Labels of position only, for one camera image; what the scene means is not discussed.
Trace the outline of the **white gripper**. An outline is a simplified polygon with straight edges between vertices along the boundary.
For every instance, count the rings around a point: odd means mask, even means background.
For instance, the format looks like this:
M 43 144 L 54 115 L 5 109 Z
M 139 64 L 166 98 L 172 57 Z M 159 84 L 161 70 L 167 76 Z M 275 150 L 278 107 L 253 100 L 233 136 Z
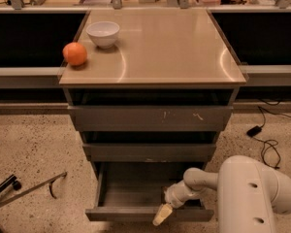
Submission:
M 177 209 L 185 204 L 186 201 L 196 199 L 198 192 L 189 187 L 184 181 L 174 183 L 165 190 L 165 202 L 162 204 L 152 223 L 154 226 L 160 225 L 173 212 L 173 208 Z

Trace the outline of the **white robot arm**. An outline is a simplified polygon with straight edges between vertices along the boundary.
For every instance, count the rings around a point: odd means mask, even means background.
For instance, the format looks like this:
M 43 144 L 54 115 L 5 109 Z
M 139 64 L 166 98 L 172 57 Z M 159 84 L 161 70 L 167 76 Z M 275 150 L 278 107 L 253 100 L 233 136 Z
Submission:
M 179 183 L 166 189 L 153 224 L 160 225 L 208 188 L 217 192 L 219 233 L 276 233 L 275 215 L 291 214 L 291 179 L 255 159 L 235 155 L 217 173 L 187 169 Z

